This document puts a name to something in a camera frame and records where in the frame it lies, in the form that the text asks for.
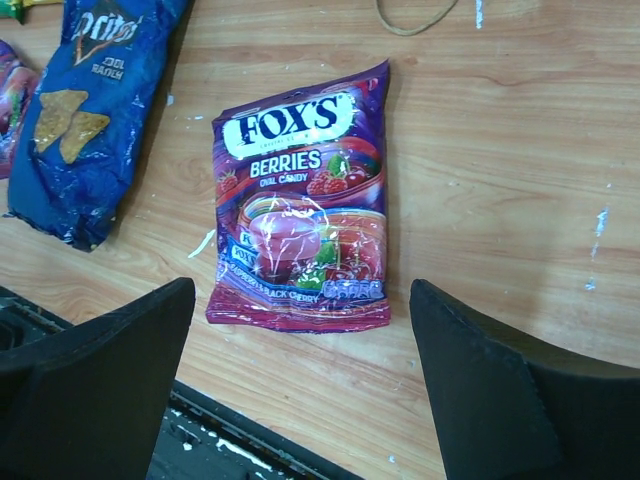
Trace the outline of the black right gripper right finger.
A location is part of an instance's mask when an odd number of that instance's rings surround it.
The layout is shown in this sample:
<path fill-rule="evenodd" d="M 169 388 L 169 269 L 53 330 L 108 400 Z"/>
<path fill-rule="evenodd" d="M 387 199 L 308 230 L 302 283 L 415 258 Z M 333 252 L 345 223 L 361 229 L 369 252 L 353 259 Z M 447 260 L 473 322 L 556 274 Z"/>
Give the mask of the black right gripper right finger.
<path fill-rule="evenodd" d="M 432 283 L 410 315 L 450 479 L 635 479 L 639 372 L 487 316 Z"/>

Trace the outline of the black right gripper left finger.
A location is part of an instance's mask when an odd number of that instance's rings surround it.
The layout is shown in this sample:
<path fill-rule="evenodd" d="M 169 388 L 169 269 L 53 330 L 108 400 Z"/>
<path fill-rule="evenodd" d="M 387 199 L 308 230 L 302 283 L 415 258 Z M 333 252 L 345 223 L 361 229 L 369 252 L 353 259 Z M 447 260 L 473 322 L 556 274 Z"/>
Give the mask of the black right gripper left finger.
<path fill-rule="evenodd" d="M 193 280 L 177 278 L 2 351 L 2 478 L 145 478 L 195 300 Z"/>

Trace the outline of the purple Fox's berries candy bag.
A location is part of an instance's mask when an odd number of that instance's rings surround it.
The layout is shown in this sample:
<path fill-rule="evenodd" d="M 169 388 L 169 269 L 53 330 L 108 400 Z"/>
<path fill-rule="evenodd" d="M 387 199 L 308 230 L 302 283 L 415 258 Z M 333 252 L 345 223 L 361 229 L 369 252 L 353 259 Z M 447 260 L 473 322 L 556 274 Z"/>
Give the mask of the purple Fox's berries candy bag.
<path fill-rule="evenodd" d="M 382 62 L 214 119 L 209 323 L 316 334 L 389 324 L 389 79 Z"/>

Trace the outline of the blue Doritos chips bag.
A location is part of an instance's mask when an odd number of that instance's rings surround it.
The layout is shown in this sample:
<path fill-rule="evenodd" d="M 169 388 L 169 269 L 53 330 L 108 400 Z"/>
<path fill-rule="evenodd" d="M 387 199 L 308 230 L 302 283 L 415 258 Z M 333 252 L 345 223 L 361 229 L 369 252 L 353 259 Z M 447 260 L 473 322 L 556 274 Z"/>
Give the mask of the blue Doritos chips bag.
<path fill-rule="evenodd" d="M 60 45 L 26 111 L 9 175 L 11 215 L 79 250 L 106 240 L 187 6 L 65 2 Z"/>

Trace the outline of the red paper bag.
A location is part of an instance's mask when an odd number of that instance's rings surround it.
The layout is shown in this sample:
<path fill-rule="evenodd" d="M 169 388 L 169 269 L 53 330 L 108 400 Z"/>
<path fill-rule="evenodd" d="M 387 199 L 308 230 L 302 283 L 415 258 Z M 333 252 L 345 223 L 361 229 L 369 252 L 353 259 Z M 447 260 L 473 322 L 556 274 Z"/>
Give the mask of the red paper bag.
<path fill-rule="evenodd" d="M 380 25 L 399 37 L 424 33 L 444 20 L 459 3 L 451 1 L 373 1 Z"/>

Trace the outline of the yellow snack bar wrapper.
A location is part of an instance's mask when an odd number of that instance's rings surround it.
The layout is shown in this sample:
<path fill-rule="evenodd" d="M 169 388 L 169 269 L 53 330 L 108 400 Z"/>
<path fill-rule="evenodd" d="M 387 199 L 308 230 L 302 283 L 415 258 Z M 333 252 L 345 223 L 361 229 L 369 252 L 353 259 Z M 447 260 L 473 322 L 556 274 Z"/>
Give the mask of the yellow snack bar wrapper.
<path fill-rule="evenodd" d="M 0 18 L 23 24 L 27 12 L 36 6 L 62 4 L 63 0 L 0 0 Z"/>

